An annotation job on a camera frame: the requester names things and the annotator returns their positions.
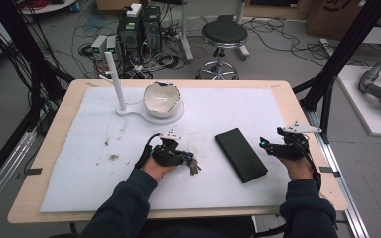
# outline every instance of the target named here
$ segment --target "power strip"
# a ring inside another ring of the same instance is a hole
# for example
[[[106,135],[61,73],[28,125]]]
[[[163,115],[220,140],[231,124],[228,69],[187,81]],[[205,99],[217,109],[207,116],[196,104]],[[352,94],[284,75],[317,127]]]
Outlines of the power strip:
[[[138,3],[132,3],[132,10],[126,12],[126,16],[128,17],[138,17],[139,12],[141,11],[142,5]]]

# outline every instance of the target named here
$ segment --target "white bowl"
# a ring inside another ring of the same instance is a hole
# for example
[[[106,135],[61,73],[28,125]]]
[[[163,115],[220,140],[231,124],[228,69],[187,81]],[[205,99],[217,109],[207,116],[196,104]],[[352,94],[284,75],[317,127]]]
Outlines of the white bowl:
[[[157,81],[149,85],[144,92],[144,104],[148,112],[155,117],[170,117],[180,106],[181,95],[169,82]]]

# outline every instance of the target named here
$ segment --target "white paper sheet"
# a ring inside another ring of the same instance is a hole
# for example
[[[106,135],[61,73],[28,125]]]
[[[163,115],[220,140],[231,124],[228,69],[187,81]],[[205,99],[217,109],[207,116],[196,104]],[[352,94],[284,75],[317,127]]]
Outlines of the white paper sheet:
[[[145,88],[124,88],[127,103],[140,101]],[[178,150],[195,153],[202,171],[190,176],[179,166],[160,181],[151,209],[279,205],[285,200],[287,171],[259,148],[259,137],[282,144],[285,126],[269,89],[182,88],[185,112],[179,121],[155,126],[137,116],[120,117],[113,88],[89,88],[52,172],[41,212],[94,211],[128,178],[151,135],[173,129]],[[268,173],[242,184],[214,136],[238,127]],[[153,146],[161,144],[153,139]]]

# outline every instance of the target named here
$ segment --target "chair base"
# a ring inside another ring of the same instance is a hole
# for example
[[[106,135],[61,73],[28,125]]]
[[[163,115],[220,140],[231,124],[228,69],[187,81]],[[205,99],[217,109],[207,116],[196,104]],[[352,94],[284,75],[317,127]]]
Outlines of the chair base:
[[[222,65],[219,65],[218,61],[213,61],[207,63],[198,72],[196,79],[238,80],[239,75],[237,70],[229,63],[223,62]]]

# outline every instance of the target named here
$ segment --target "white stand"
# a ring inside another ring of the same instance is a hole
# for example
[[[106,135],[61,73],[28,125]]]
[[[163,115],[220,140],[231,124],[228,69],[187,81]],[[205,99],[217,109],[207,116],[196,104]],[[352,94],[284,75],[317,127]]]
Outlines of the white stand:
[[[237,16],[236,16],[236,23],[238,24],[242,23],[242,17],[243,17],[243,11],[244,11],[245,5],[246,5],[246,0],[241,0],[239,3],[239,8],[237,9]],[[243,55],[243,61],[245,61],[246,58],[250,56],[245,45],[239,47],[239,51]]]
[[[112,52],[105,52],[104,54],[106,55],[107,64],[110,70],[106,72],[106,74],[111,75],[113,80],[113,85],[116,90],[117,99],[119,100],[119,106],[116,108],[116,112],[119,116],[125,117],[125,116],[136,115],[143,118],[147,122],[154,125],[158,125],[158,126],[165,126],[165,125],[172,124],[182,117],[182,115],[184,114],[184,104],[182,102],[179,105],[178,111],[174,115],[170,117],[164,117],[164,118],[155,117],[151,115],[148,112],[147,108],[145,107],[143,100],[141,100],[138,103],[128,104],[128,106],[126,106],[127,103],[125,102],[125,98],[123,96],[122,85],[120,84],[120,80],[117,74],[116,65],[114,64]]]
[[[191,63],[193,62],[193,53],[191,52],[190,43],[187,38],[187,4],[187,0],[182,0],[182,31],[179,32],[179,39],[181,39],[182,49],[187,58],[187,63]]]

